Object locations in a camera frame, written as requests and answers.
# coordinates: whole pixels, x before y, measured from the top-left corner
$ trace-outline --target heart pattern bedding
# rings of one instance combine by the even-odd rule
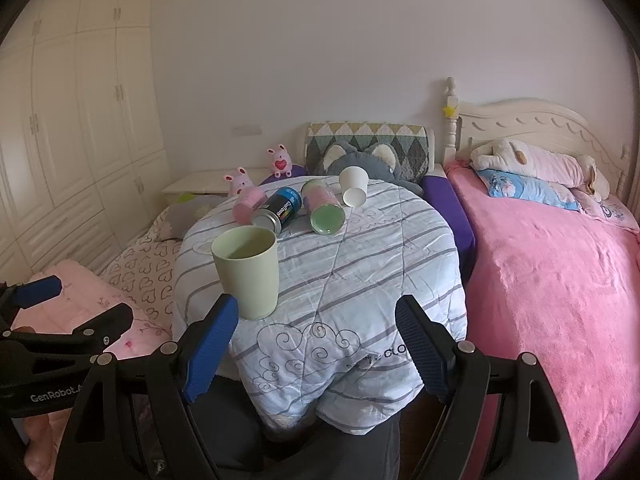
[[[134,301],[149,319],[169,332],[174,309],[174,266],[180,252],[180,240],[155,242],[159,226],[167,209],[162,212],[146,234],[113,260],[101,278],[119,288]]]

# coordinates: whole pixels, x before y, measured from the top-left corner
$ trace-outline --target striped comforter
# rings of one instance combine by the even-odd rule
[[[292,178],[300,190],[310,177]],[[337,177],[327,177],[332,188]],[[264,186],[271,194],[283,183]],[[197,222],[175,267],[174,337],[202,319],[222,293],[213,238],[236,224],[232,201]],[[457,339],[466,335],[465,295],[453,234],[411,192],[372,181],[362,208],[346,210],[333,236],[299,216],[278,239],[280,293],[271,316],[240,320],[229,345],[239,377],[267,427],[297,431],[316,416],[365,434],[397,413],[422,382],[398,334],[396,301],[413,294]]]

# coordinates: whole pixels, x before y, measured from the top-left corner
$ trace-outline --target white paper cup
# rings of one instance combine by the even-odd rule
[[[342,200],[349,207],[360,207],[367,201],[369,175],[359,166],[344,168],[338,178]]]
[[[245,319],[261,319],[278,304],[280,274],[273,231],[252,225],[235,227],[211,243],[222,288],[238,300]]]

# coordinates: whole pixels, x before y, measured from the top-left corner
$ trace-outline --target black can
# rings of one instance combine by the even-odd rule
[[[269,197],[267,202],[254,211],[251,222],[255,226],[273,231],[277,236],[301,207],[300,193],[292,187],[281,187]]]

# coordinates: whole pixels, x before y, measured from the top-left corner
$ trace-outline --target screw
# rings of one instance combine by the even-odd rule
[[[178,345],[173,341],[167,341],[160,347],[160,351],[165,355],[171,355],[178,349]]]
[[[458,350],[464,352],[465,354],[472,354],[476,351],[476,345],[474,345],[471,341],[460,341],[458,343]]]
[[[526,365],[533,366],[538,362],[538,359],[535,355],[529,352],[524,352],[524,354],[522,354],[522,362]]]
[[[111,354],[109,352],[100,354],[96,361],[99,365],[108,365],[111,362]]]

